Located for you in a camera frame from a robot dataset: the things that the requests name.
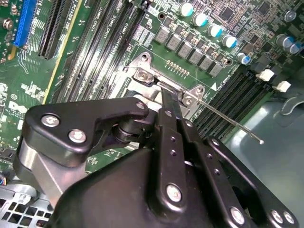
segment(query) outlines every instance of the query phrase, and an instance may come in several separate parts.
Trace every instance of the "mounting screw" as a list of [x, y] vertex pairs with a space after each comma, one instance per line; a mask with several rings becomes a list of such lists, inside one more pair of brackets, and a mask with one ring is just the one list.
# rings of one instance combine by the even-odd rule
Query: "mounting screw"
[[202, 86], [201, 86], [201, 87], [198, 87], [198, 88], [196, 89], [196, 92], [197, 92], [198, 94], [202, 93], [202, 92], [203, 92], [203, 87], [202, 87]]
[[239, 209], [235, 208], [235, 207], [232, 207], [230, 209], [230, 213], [233, 217], [233, 219], [240, 225], [243, 225], [245, 223], [245, 218], [244, 216], [242, 215], [242, 213], [240, 212]]
[[41, 122], [48, 127], [56, 127], [59, 125], [59, 119], [54, 115], [45, 115], [41, 118]]
[[171, 114], [170, 111], [166, 110], [165, 113], [166, 113], [167, 116], [172, 117], [172, 114]]
[[214, 145], [217, 145], [217, 146], [219, 146], [219, 143], [218, 143], [218, 141], [216, 141], [215, 139], [212, 139], [212, 142], [213, 142], [213, 144], [214, 144]]
[[136, 103], [136, 106], [139, 107], [140, 109], [144, 109], [144, 105], [142, 103]]
[[169, 184], [167, 186], [167, 194], [172, 201], [181, 201], [181, 191], [176, 186]]
[[271, 214], [278, 223], [281, 223], [281, 224], [283, 223], [282, 217], [279, 215], [279, 213], [276, 210], [272, 210]]
[[68, 137], [75, 143], [83, 143], [86, 140], [86, 134], [78, 129], [71, 130]]
[[289, 222], [289, 223], [291, 223], [291, 224], [294, 224], [295, 223], [295, 220], [293, 219], [293, 217], [291, 217], [291, 215], [288, 213], [288, 212], [286, 212], [286, 211], [284, 211], [284, 216], [285, 216], [285, 219]]
[[188, 127], [192, 127], [192, 126], [193, 126], [192, 123], [191, 123], [189, 120], [186, 120], [186, 125], [187, 125]]

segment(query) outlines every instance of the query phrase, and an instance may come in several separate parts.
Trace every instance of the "perforated metal panel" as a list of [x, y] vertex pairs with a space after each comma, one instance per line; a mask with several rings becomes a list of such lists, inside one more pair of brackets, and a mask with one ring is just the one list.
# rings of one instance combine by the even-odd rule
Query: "perforated metal panel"
[[26, 207], [25, 201], [30, 197], [14, 188], [0, 188], [0, 227], [36, 228], [45, 227], [52, 211], [48, 210], [49, 201], [42, 196], [32, 206]]

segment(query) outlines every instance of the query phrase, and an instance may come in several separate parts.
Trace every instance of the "metal rod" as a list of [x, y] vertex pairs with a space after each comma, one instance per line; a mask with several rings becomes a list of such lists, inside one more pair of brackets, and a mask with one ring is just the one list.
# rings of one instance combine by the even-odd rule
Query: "metal rod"
[[219, 110], [217, 110], [216, 108], [214, 108], [211, 105], [207, 104], [206, 102], [201, 101], [201, 100], [198, 100], [198, 102], [200, 102], [206, 108], [210, 109], [211, 111], [213, 111], [214, 113], [216, 113], [217, 115], [219, 115], [220, 117], [222, 117], [224, 120], [228, 121], [229, 123], [233, 124], [236, 127], [239, 127], [240, 129], [242, 129], [244, 132], [246, 132], [248, 135], [250, 135], [251, 138], [254, 138], [254, 139], [258, 140], [259, 143], [260, 143], [260, 145], [264, 144], [264, 140], [262, 140], [259, 137], [257, 137], [255, 134], [252, 133], [251, 130], [249, 130], [245, 126], [243, 126], [243, 125], [239, 124], [238, 122], [230, 119], [228, 116], [226, 116], [225, 114], [221, 113]]

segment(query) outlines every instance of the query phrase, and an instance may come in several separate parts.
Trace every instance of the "black dimm slot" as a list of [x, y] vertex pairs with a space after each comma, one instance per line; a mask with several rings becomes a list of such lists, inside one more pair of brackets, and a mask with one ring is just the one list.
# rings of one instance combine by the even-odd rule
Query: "black dimm slot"
[[94, 88], [94, 85], [95, 85], [96, 81], [98, 80], [98, 78], [100, 77], [100, 73], [112, 51], [113, 46], [115, 45], [115, 41], [119, 39], [119, 36], [121, 35], [123, 28], [125, 27], [127, 19], [129, 18], [130, 13], [131, 13], [132, 9], [134, 8], [134, 5], [129, 4], [127, 8], [125, 7], [125, 5], [123, 7], [124, 7], [124, 10], [123, 10], [122, 14], [120, 15], [118, 22], [117, 22], [119, 27], [116, 29], [116, 32], [112, 34], [109, 42], [106, 44], [105, 51], [104, 51], [103, 55], [101, 56], [101, 58], [99, 59], [98, 65], [95, 68], [94, 73], [92, 74], [91, 81], [87, 85], [85, 93], [83, 94], [84, 100], [89, 99], [91, 92]]
[[[239, 95], [247, 94], [247, 92], [250, 93], [251, 90], [252, 90], [251, 85], [247, 82], [247, 80], [244, 80], [244, 82], [242, 84], [239, 84], [238, 89], [235, 89], [233, 91], [234, 93], [227, 96], [226, 100], [224, 102], [222, 102], [222, 104], [217, 109], [219, 111], [221, 111], [222, 113], [225, 113], [225, 115], [227, 115], [228, 117], [233, 119], [233, 117], [231, 115], [228, 115], [228, 110], [233, 107], [231, 104], [236, 104], [236, 102], [240, 98]], [[208, 121], [204, 124], [204, 128], [202, 128], [200, 130], [199, 134], [205, 134], [205, 132], [209, 131], [215, 125], [217, 125], [218, 117], [219, 117], [218, 115], [213, 115], [213, 117], [208, 119]]]
[[114, 10], [115, 10], [118, 2], [119, 2], [118, 0], [111, 2], [111, 4], [105, 10], [106, 14], [104, 14], [101, 22], [99, 23], [98, 29], [96, 30], [97, 33], [95, 33], [91, 37], [91, 39], [89, 41], [89, 44], [90, 44], [89, 48], [86, 51], [84, 61], [82, 62], [80, 70], [78, 71], [76, 81], [74, 82], [73, 86], [70, 87], [70, 89], [66, 95], [67, 102], [75, 101], [75, 97], [77, 96], [79, 88], [80, 88], [81, 84], [83, 83], [84, 76], [86, 75], [86, 72], [91, 64], [91, 60], [100, 44], [102, 37], [105, 35], [106, 28], [107, 28], [108, 24], [110, 23], [110, 20], [113, 16]]
[[54, 56], [71, 4], [72, 0], [53, 1], [38, 50], [39, 56], [47, 60]]
[[[111, 3], [111, 7], [110, 9], [107, 11], [107, 15], [105, 17], [105, 21], [106, 23], [104, 23], [101, 27], [101, 29], [99, 29], [98, 33], [96, 34], [96, 36], [94, 37], [94, 42], [92, 47], [90, 48], [89, 54], [86, 56], [85, 58], [85, 62], [83, 64], [83, 67], [80, 71], [80, 74], [78, 76], [78, 83], [75, 84], [68, 101], [79, 101], [82, 100], [83, 97], [83, 92], [80, 91], [80, 88], [84, 85], [84, 91], [86, 90], [86, 86], [87, 84], [89, 84], [90, 82], [90, 76], [92, 74], [92, 71], [94, 71], [96, 69], [97, 66], [93, 66], [92, 64], [92, 59], [95, 56], [96, 51], [98, 50], [98, 47], [100, 45], [100, 41], [102, 40], [102, 38], [104, 37], [108, 24], [111, 21], [111, 18], [113, 16], [114, 10], [117, 6], [118, 2], [113, 2]], [[124, 8], [126, 6], [126, 1], [124, 2], [124, 5], [122, 5], [122, 8]], [[115, 28], [115, 26], [117, 25], [117, 19], [114, 20], [112, 27]], [[103, 56], [104, 52], [105, 52], [105, 47], [106, 44], [109, 42], [109, 39], [111, 37], [111, 35], [113, 34], [114, 29], [111, 29], [109, 31], [109, 34], [103, 44], [103, 46], [101, 47], [101, 49], [99, 50], [99, 54], [98, 54], [98, 61], [99, 59]]]
[[98, 99], [105, 99], [106, 96], [107, 96], [107, 93], [108, 91], [110, 90], [110, 86], [109, 86], [109, 81], [110, 81], [110, 78], [114, 72], [114, 70], [118, 67], [119, 63], [122, 61], [123, 57], [124, 57], [124, 54], [125, 52], [127, 51], [127, 48], [129, 47], [139, 25], [142, 23], [143, 21], [143, 18], [145, 16], [145, 11], [141, 10], [141, 9], [138, 9], [137, 10], [137, 13], [136, 13], [136, 16], [133, 17], [133, 20], [131, 21], [131, 26], [129, 27], [129, 29], [127, 30], [126, 32], [126, 36], [127, 39], [126, 39], [126, 42], [121, 42], [118, 46], [118, 54], [116, 55], [115, 58], [112, 59], [111, 61], [111, 64], [110, 64], [110, 67], [107, 68], [107, 71], [105, 73], [105, 78], [106, 78], [106, 82], [103, 84], [103, 86], [99, 89], [99, 93], [97, 95], [97, 98]]
[[[240, 67], [210, 105], [239, 122], [270, 90], [271, 87], [258, 81], [254, 74]], [[213, 135], [222, 139], [234, 128], [232, 124], [208, 109], [204, 109], [194, 123], [202, 138]]]
[[[93, 35], [92, 38], [90, 39], [89, 45], [87, 47], [87, 49], [85, 50], [85, 56], [87, 55], [91, 44], [92, 44], [92, 40], [96, 34], [96, 32], [98, 31], [99, 27], [102, 25], [103, 19], [105, 18], [105, 12], [107, 11], [108, 7], [109, 7], [109, 3], [111, 2], [111, 0], [107, 0], [107, 2], [105, 3], [101, 15], [99, 17], [99, 19], [97, 20], [97, 25], [96, 28], [93, 31]], [[93, 7], [94, 11], [92, 12], [89, 20], [87, 21], [87, 25], [91, 25], [93, 23], [93, 21], [97, 18], [97, 14], [99, 14], [99, 6], [100, 6], [101, 0], [95, 3], [95, 6]], [[82, 50], [84, 49], [84, 45], [85, 45], [85, 40], [87, 39], [88, 33], [91, 30], [91, 26], [86, 26], [85, 30], [83, 32], [83, 35], [81, 36], [81, 39], [77, 45], [77, 48], [74, 52], [74, 56], [73, 56], [73, 60], [72, 60], [72, 65], [69, 67], [69, 70], [67, 72], [67, 76], [65, 78], [65, 82], [64, 85], [62, 86], [62, 89], [60, 91], [60, 94], [58, 96], [57, 99], [57, 103], [59, 102], [67, 102], [67, 99], [69, 97], [69, 93], [70, 93], [70, 88], [74, 86], [79, 72], [81, 70], [81, 67], [83, 65], [84, 59], [81, 58], [81, 53]]]

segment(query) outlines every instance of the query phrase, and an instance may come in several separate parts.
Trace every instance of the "blue pcie slot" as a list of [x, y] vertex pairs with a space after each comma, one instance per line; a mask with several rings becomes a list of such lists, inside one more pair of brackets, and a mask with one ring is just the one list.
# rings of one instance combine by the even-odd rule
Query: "blue pcie slot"
[[35, 13], [37, 0], [24, 0], [22, 13], [14, 45], [21, 47], [25, 45], [29, 36], [30, 25]]

